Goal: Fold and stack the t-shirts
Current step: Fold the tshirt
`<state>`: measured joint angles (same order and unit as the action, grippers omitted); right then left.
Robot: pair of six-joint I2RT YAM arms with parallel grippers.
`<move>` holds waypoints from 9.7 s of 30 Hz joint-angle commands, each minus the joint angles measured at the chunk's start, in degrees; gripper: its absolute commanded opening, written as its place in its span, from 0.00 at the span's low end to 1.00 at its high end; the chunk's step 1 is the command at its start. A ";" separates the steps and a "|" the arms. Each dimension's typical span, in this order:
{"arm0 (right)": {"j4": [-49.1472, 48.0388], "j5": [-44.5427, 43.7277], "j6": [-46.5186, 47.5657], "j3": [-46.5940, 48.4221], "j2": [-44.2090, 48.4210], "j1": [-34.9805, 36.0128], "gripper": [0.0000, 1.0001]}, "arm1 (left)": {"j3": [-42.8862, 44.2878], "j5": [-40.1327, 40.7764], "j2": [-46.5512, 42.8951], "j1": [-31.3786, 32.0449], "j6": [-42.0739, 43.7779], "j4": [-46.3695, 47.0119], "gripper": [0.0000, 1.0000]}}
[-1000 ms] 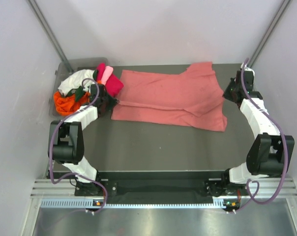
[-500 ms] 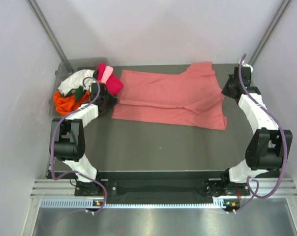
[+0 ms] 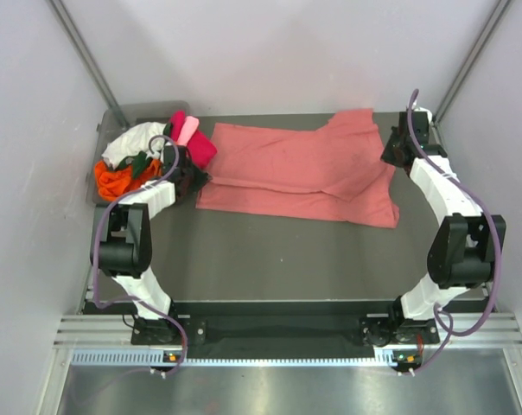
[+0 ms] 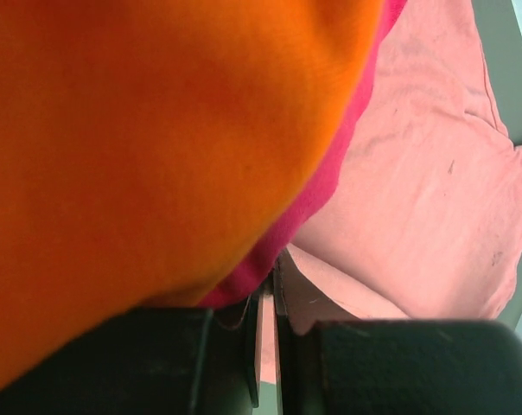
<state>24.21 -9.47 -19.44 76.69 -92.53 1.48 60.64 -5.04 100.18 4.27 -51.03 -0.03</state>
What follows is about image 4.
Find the salmon pink t shirt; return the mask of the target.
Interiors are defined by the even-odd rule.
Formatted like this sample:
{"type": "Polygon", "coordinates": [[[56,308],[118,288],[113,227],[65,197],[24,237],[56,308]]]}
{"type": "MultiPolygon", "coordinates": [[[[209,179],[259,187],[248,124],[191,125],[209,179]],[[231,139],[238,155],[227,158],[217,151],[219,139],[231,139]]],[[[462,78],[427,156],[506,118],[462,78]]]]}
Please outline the salmon pink t shirt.
{"type": "Polygon", "coordinates": [[[409,1],[337,189],[283,258],[291,325],[494,319],[521,255],[522,145],[500,119],[473,6],[409,1]]]}

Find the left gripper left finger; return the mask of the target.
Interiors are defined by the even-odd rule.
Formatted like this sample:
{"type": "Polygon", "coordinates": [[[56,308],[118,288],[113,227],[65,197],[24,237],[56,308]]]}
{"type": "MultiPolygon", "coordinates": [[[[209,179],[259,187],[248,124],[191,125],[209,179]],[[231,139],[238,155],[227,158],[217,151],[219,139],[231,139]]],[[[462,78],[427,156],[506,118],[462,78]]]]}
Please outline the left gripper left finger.
{"type": "Polygon", "coordinates": [[[257,295],[222,310],[135,309],[0,391],[0,414],[250,414],[257,295]]]}

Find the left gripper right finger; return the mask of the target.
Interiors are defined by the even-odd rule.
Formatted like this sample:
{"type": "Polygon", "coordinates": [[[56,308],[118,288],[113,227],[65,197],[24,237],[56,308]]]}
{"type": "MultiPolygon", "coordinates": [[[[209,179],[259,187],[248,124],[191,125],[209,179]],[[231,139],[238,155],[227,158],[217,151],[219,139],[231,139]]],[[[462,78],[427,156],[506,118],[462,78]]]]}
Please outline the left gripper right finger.
{"type": "Polygon", "coordinates": [[[289,253],[272,274],[282,414],[522,414],[522,341],[471,320],[361,320],[289,253]]]}

